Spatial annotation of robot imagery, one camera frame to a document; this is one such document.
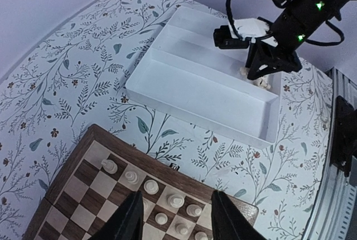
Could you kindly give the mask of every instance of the table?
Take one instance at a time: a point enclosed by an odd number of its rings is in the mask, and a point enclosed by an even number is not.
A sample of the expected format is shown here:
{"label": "table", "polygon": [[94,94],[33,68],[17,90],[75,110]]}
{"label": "table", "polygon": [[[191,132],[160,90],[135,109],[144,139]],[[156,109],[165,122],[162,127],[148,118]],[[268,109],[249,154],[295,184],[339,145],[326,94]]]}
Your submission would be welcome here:
{"label": "table", "polygon": [[284,74],[277,142],[256,150],[128,99],[130,76],[192,0],[99,0],[41,42],[0,85],[0,239],[20,239],[80,137],[98,124],[164,164],[259,208],[267,239],[300,239],[321,181],[332,81],[302,60]]}

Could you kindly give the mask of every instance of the white tray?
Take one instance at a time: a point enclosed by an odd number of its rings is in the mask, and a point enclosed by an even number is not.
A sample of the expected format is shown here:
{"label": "white tray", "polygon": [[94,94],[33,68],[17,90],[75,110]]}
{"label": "white tray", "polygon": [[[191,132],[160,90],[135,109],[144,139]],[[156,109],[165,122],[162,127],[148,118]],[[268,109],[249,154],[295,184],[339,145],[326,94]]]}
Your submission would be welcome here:
{"label": "white tray", "polygon": [[132,100],[256,148],[277,136],[281,73],[266,91],[241,76],[247,50],[220,50],[226,20],[181,7],[126,83]]}

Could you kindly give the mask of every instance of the floral pattern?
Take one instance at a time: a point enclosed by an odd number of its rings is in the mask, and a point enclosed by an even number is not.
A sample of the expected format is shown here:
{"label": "floral pattern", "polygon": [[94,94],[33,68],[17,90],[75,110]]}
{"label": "floral pattern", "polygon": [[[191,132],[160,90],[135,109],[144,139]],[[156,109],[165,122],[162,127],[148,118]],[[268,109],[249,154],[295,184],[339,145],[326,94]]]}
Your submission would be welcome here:
{"label": "floral pattern", "polygon": [[38,47],[0,85],[0,239],[20,239],[38,203],[96,123],[165,164],[257,205],[267,239],[300,239],[321,181],[332,81],[302,60],[283,74],[277,142],[232,141],[128,98],[125,82],[191,0],[99,0]]}

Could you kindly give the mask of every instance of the table surface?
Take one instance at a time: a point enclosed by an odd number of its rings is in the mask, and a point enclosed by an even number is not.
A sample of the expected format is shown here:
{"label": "table surface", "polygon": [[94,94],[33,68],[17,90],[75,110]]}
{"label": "table surface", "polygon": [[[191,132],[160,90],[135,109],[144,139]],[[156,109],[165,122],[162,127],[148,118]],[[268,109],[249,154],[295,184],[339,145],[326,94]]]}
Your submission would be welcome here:
{"label": "table surface", "polygon": [[277,142],[256,150],[128,99],[125,82],[192,0],[99,0],[41,42],[0,85],[0,239],[20,239],[86,128],[259,208],[267,239],[300,239],[321,181],[332,81],[307,61],[284,74]]}

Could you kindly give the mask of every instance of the green light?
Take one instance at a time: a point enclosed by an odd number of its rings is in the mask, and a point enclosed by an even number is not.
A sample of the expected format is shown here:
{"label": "green light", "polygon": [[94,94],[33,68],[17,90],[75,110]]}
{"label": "green light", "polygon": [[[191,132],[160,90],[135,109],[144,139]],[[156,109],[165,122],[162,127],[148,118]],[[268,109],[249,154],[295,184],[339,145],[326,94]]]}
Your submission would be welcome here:
{"label": "green light", "polygon": [[320,1],[319,3],[316,4],[316,7],[320,10],[322,10],[323,6],[325,5],[324,2]]}
{"label": "green light", "polygon": [[297,39],[301,42],[305,38],[305,35],[298,35]]}

